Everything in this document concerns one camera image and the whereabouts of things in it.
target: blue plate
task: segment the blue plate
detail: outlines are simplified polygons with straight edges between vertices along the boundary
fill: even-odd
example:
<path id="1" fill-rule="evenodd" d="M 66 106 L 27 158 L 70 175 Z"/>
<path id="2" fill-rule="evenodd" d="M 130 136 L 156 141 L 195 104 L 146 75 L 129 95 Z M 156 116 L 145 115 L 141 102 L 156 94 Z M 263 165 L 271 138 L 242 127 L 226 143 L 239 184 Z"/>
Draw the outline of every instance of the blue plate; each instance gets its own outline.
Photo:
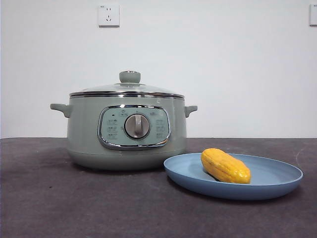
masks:
<path id="1" fill-rule="evenodd" d="M 251 170 L 250 184 L 216 181 L 202 165 L 201 153 L 177 155 L 164 161 L 167 175 L 191 191 L 235 200 L 264 200 L 293 191 L 303 172 L 288 163 L 264 157 L 230 154 Z"/>

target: yellow fruit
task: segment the yellow fruit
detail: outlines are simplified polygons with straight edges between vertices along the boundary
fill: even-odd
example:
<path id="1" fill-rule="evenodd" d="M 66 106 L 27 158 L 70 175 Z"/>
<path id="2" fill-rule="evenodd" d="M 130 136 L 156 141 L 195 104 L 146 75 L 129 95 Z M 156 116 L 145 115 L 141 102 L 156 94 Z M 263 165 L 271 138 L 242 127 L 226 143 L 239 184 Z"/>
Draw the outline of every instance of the yellow fruit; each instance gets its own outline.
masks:
<path id="1" fill-rule="evenodd" d="M 222 150 L 210 148 L 202 152 L 201 160 L 209 174 L 222 182 L 250 183 L 251 172 L 241 160 Z"/>

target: table surface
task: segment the table surface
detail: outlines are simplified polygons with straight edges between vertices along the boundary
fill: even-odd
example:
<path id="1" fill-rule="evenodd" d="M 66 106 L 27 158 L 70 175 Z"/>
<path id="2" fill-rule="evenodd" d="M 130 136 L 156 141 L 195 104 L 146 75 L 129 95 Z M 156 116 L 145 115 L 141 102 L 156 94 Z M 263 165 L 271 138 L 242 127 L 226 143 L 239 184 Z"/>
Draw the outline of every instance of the table surface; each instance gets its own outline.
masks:
<path id="1" fill-rule="evenodd" d="M 65 144 L 65 138 L 1 140 L 1 237 L 317 237 L 317 139 L 187 139 L 188 153 L 215 147 L 304 172 L 293 192 L 264 201 L 188 191 L 163 167 L 90 170 L 71 162 Z"/>

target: pot handle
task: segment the pot handle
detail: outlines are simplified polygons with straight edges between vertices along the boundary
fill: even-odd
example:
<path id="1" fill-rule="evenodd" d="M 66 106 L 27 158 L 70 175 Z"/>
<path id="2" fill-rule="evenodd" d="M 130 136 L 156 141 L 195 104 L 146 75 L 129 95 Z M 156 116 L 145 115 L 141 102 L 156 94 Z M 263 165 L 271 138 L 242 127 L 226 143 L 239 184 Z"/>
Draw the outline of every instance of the pot handle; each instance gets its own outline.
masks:
<path id="1" fill-rule="evenodd" d="M 64 113 L 64 116 L 66 118 L 70 118 L 70 114 L 71 114 L 71 111 L 72 111 L 72 106 L 71 105 L 67 105 L 67 104 L 52 103 L 51 104 L 51 109 L 52 110 L 61 111 L 62 113 Z"/>
<path id="2" fill-rule="evenodd" d="M 197 106 L 187 106 L 185 107 L 185 117 L 189 117 L 189 114 L 194 112 L 194 111 L 197 111 L 198 110 L 198 107 Z"/>

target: wall outlet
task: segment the wall outlet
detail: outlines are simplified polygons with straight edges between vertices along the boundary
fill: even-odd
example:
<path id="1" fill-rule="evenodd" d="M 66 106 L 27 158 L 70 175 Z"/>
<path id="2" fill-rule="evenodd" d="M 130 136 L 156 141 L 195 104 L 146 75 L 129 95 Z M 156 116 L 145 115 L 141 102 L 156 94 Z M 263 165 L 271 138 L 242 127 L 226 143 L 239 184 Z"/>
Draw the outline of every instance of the wall outlet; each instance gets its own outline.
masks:
<path id="1" fill-rule="evenodd" d="M 317 3 L 310 5 L 310 26 L 317 26 Z"/>
<path id="2" fill-rule="evenodd" d="M 119 4 L 105 4 L 98 7 L 98 24 L 100 27 L 120 26 Z"/>

